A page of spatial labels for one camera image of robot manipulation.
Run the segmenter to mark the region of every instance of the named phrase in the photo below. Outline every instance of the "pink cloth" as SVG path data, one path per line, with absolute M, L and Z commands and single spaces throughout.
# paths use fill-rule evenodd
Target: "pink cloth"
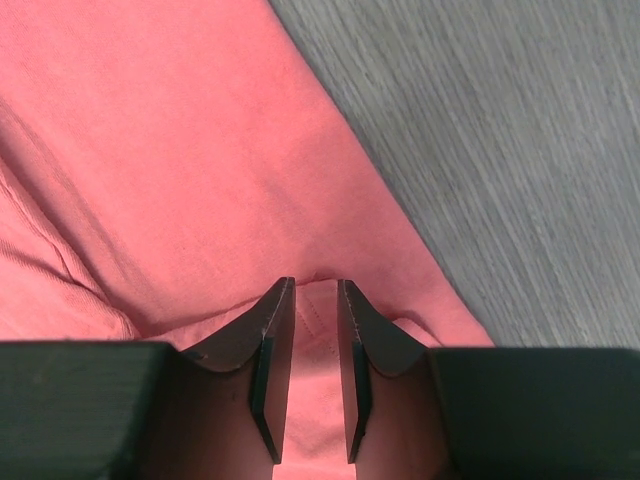
M 335 279 L 490 344 L 265 0 L 5 1 L 0 159 L 2 339 L 184 348 L 298 279 L 275 478 L 354 476 Z

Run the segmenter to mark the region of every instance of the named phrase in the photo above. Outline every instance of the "wooden floor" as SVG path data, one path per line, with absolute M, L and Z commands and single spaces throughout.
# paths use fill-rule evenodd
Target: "wooden floor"
M 640 347 L 640 2 L 271 2 L 496 342 Z

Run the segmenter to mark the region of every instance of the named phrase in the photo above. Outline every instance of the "pink towel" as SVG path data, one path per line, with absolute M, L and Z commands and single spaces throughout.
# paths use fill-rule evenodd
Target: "pink towel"
M 187 347 L 298 279 L 278 479 L 353 478 L 335 305 L 488 345 L 265 0 L 7 0 L 0 337 Z

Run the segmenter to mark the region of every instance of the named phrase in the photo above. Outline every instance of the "wood grain surface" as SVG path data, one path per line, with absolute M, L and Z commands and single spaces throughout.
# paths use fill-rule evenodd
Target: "wood grain surface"
M 496 342 L 640 347 L 640 2 L 271 2 Z

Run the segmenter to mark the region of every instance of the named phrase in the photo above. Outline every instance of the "wrinkled fabric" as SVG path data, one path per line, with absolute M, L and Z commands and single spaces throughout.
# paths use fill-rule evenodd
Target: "wrinkled fabric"
M 352 479 L 336 283 L 490 345 L 264 0 L 8 0 L 0 338 L 185 348 L 294 276 L 278 479 Z

